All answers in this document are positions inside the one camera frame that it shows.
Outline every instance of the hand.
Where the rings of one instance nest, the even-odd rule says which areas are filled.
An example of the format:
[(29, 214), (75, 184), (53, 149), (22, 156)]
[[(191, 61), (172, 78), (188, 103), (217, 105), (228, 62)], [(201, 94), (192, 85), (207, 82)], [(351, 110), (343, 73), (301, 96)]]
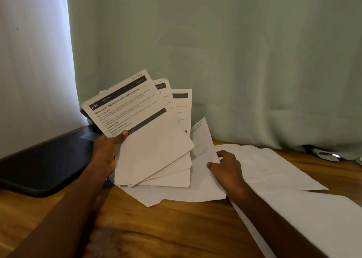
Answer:
[(104, 134), (99, 136), (93, 144), (93, 155), (90, 165), (97, 168), (104, 168), (108, 177), (115, 170), (115, 148), (116, 145), (122, 144), (128, 136), (128, 131), (123, 131), (120, 135), (107, 138)]
[(235, 192), (247, 185), (242, 177), (242, 168), (235, 155), (227, 151), (218, 151), (217, 154), (222, 157), (220, 164), (208, 162), (206, 165), (220, 186), (226, 190), (226, 193)]

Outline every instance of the person's left hand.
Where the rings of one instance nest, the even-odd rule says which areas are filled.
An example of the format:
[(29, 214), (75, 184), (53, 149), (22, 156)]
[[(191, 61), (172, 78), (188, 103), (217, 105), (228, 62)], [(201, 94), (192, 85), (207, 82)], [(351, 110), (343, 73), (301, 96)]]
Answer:
[(115, 170), (115, 147), (122, 144), (128, 136), (128, 131), (123, 131), (120, 135), (107, 138), (104, 134), (99, 136), (93, 144), (93, 155), (90, 164), (97, 168), (104, 168), (106, 175), (110, 175)]

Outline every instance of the person's right hand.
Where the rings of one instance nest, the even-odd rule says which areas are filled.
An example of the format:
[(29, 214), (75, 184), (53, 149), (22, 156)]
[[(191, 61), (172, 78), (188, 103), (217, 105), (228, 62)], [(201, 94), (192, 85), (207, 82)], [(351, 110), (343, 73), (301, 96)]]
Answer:
[(227, 194), (238, 191), (246, 185), (239, 161), (235, 155), (227, 151), (218, 151), (217, 154), (222, 157), (220, 164), (208, 162), (207, 167)]

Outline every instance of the person's left arm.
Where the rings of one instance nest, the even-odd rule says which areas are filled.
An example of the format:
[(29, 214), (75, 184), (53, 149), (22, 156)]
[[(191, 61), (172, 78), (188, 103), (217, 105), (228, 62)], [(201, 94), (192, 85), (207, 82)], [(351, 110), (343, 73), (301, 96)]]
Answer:
[(92, 160), (61, 201), (8, 258), (71, 258), (77, 251), (88, 215), (108, 175), (115, 169), (115, 146), (128, 135), (100, 136)]

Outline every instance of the wooden surface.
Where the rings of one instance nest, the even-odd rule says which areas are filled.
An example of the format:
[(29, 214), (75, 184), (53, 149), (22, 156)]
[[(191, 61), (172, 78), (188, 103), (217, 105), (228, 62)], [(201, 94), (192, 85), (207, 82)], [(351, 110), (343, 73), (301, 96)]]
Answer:
[[(362, 206), (362, 166), (295, 151), (277, 153), (328, 187), (325, 192), (345, 195)], [(66, 190), (37, 199), (0, 189), (0, 258), (37, 226)], [(102, 190), (82, 241), (84, 257), (263, 257), (228, 200), (163, 200), (147, 208), (115, 186)]]

